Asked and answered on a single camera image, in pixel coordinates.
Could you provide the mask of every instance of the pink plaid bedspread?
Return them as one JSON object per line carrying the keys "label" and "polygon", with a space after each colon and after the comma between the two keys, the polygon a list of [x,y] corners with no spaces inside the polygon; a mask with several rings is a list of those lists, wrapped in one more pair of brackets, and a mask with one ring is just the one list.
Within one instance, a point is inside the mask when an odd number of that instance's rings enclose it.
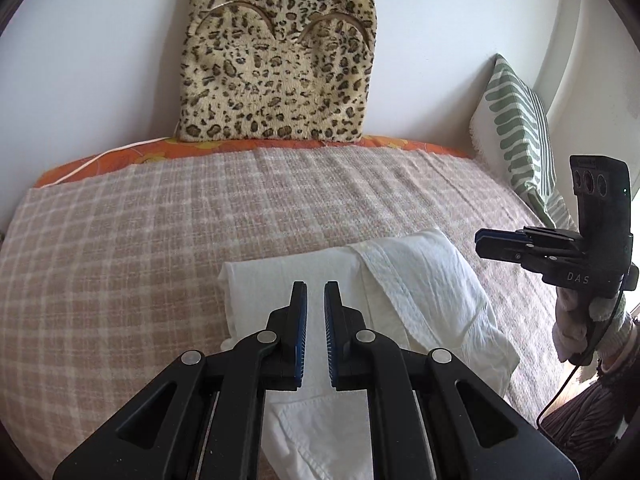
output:
{"label": "pink plaid bedspread", "polygon": [[0,252],[0,418],[50,478],[181,352],[219,351],[224,261],[438,226],[520,354],[506,398],[533,420],[561,371],[555,292],[474,252],[477,229],[524,224],[538,221],[475,161],[388,148],[220,153],[31,189]]}

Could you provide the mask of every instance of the white wall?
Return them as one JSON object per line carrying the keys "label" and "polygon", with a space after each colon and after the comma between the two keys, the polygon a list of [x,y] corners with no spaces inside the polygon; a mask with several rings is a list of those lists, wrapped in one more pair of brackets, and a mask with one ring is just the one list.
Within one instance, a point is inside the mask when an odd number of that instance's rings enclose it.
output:
{"label": "white wall", "polygon": [[553,128],[571,94],[582,59],[585,15],[583,0],[560,0],[558,16],[534,89]]}
{"label": "white wall", "polygon": [[[536,82],[559,0],[376,0],[365,130],[469,148],[503,54]],[[25,0],[0,37],[0,229],[39,174],[168,136],[187,0]]]}
{"label": "white wall", "polygon": [[608,0],[580,0],[575,29],[549,122],[558,188],[577,219],[570,155],[624,160],[632,193],[640,186],[640,52]]}

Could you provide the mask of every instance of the white cloth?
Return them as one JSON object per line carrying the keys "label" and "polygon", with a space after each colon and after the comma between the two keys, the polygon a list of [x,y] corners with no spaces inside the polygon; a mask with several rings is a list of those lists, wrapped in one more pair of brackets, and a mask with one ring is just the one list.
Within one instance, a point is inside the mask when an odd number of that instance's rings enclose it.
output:
{"label": "white cloth", "polygon": [[500,395],[518,355],[498,330],[473,270],[438,229],[350,247],[225,263],[219,284],[232,340],[264,328],[289,303],[292,283],[307,284],[305,370],[297,392],[269,392],[262,448],[281,480],[372,478],[365,392],[336,392],[327,368],[324,284],[338,281],[342,302],[368,328],[402,348],[449,348]]}

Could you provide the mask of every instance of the leopard print pillow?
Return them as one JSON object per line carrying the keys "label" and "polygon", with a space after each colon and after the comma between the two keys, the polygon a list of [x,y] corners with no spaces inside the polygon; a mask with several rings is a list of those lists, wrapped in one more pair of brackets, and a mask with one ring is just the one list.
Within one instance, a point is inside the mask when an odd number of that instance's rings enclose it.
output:
{"label": "leopard print pillow", "polygon": [[373,0],[190,0],[180,140],[362,135]]}

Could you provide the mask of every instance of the human hand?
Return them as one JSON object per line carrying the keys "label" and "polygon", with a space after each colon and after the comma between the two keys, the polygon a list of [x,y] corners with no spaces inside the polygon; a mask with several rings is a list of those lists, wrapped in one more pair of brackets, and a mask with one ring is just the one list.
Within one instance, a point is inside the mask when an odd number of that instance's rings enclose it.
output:
{"label": "human hand", "polygon": [[[556,287],[556,323],[552,330],[552,338],[558,359],[567,361],[572,354],[579,354],[587,348],[587,314],[596,323],[606,323],[616,305],[618,297],[608,300],[594,298],[587,309],[580,305],[578,292],[568,288]],[[596,351],[603,361],[614,358],[628,341],[633,323],[625,310],[625,298],[622,297],[611,326],[606,331]]]}

